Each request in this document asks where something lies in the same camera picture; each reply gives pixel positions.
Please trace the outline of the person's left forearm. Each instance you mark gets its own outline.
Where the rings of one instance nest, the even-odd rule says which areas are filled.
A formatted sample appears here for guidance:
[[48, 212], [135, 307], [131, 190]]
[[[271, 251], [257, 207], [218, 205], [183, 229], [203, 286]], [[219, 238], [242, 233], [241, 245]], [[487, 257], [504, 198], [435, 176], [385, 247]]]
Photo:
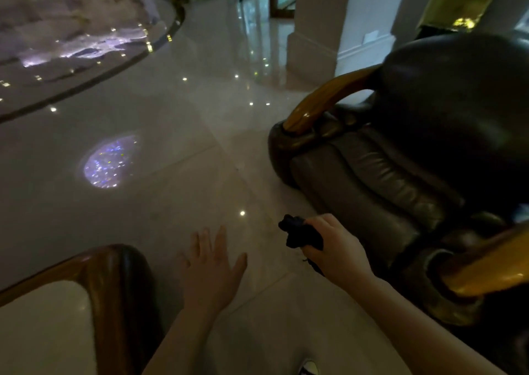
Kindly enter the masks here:
[[194, 375], [220, 312], [210, 308], [183, 308], [141, 375]]

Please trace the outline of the person's right forearm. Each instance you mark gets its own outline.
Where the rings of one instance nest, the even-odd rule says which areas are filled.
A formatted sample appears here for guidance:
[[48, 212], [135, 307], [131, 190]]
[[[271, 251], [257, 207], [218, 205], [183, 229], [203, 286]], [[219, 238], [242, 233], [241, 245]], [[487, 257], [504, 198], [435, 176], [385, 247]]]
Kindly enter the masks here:
[[413, 375], [507, 375], [377, 277], [342, 288], [377, 323]]

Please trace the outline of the black cloth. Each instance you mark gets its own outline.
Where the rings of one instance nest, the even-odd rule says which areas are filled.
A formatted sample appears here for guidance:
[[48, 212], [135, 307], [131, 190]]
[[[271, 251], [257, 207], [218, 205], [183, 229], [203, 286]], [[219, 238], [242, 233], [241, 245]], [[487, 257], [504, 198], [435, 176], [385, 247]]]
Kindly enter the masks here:
[[323, 251], [323, 238], [321, 234], [306, 220], [299, 216], [286, 214], [278, 223], [281, 231], [287, 234], [286, 246], [290, 249], [301, 249], [304, 246]]

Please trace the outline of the person's right hand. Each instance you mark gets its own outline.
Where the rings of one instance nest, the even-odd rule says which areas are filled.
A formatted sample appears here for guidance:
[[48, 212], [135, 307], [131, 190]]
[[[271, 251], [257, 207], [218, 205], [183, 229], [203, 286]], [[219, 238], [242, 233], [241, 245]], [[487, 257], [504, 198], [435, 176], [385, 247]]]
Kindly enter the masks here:
[[352, 235], [331, 214], [305, 220], [323, 239], [323, 249], [307, 245], [303, 255], [314, 262], [324, 277], [346, 292], [375, 279], [366, 252], [358, 238]]

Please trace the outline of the gold-framed cabinet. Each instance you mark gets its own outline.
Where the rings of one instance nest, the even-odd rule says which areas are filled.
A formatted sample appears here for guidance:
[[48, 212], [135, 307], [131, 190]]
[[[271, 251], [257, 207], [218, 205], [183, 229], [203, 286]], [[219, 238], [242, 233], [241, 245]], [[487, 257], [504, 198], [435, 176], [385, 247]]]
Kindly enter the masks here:
[[492, 1], [429, 0], [414, 40], [473, 31]]

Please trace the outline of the white square pillar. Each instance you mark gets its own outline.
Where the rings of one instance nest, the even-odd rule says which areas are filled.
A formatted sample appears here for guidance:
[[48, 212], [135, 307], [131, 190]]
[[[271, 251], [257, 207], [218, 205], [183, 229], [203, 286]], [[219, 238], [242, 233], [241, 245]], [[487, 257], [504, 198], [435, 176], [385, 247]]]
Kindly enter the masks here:
[[297, 0], [287, 38], [287, 70], [302, 81], [328, 80], [380, 64], [395, 42], [401, 0]]

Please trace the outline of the person's left hand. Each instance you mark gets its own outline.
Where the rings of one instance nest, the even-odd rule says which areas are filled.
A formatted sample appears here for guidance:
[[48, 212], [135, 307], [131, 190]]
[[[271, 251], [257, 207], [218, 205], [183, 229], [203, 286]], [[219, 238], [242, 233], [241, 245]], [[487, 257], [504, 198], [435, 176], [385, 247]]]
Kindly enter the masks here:
[[210, 261], [200, 263], [198, 259], [198, 233], [190, 237], [187, 254], [179, 253], [176, 258], [178, 280], [182, 290], [183, 308], [210, 308], [222, 311], [235, 298], [240, 285], [232, 285], [231, 265], [228, 258], [228, 238], [225, 226], [216, 233]]

